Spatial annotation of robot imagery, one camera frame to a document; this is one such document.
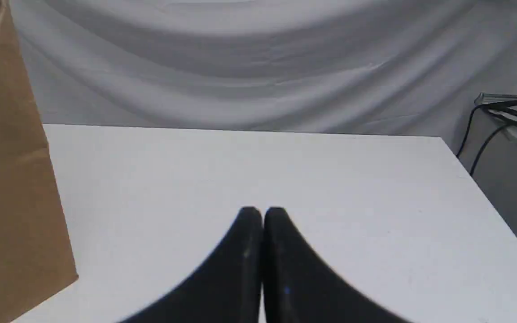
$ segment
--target paper bag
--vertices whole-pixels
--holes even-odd
[[[0,323],[76,279],[47,139],[0,0]]]

